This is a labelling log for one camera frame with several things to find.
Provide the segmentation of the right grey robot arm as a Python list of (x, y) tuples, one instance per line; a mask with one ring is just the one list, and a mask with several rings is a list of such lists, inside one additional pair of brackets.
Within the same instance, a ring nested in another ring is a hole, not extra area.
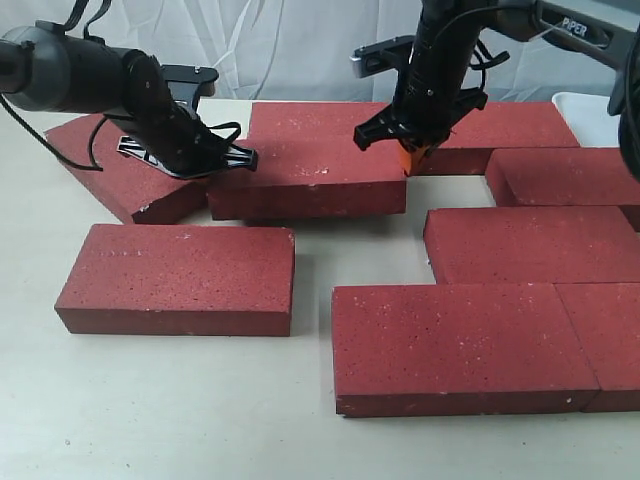
[(445, 143), (454, 127), (483, 110), (483, 85), (462, 86), (469, 70), (487, 73), (510, 55), (491, 54), (480, 39), (489, 29), (512, 40), (542, 38), (584, 54), (616, 73), (607, 111), (619, 119), (624, 164), (639, 176), (639, 4), (636, 1), (425, 1), (417, 31), (364, 46), (351, 60), (360, 78), (391, 69), (397, 83), (391, 103), (354, 129), (365, 151), (396, 140), (419, 164)]

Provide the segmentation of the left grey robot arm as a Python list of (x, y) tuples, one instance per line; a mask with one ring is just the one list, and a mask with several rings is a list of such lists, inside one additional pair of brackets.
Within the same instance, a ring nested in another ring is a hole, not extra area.
[(162, 65), (46, 22), (1, 39), (1, 102), (10, 114), (100, 114), (122, 133), (119, 153), (181, 180), (257, 167), (257, 152), (235, 143), (238, 123), (208, 126), (197, 113), (218, 77), (213, 68)]

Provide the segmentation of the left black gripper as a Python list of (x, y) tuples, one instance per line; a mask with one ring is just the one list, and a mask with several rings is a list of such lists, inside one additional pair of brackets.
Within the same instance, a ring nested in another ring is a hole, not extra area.
[(196, 179), (230, 169), (254, 171), (258, 153), (237, 146), (237, 122), (207, 126), (196, 111), (176, 102), (156, 57), (140, 50), (122, 53), (122, 104), (104, 113), (167, 175)]

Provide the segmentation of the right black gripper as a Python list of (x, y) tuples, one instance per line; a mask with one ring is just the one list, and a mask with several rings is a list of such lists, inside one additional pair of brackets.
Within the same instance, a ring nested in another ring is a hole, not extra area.
[(424, 1), (408, 65), (397, 71), (389, 106), (354, 129), (354, 142), (366, 150), (396, 139), (406, 176), (425, 175), (429, 151), (444, 143), (452, 127), (486, 101), (478, 89), (461, 101), (461, 85), (481, 30), (486, 1)]

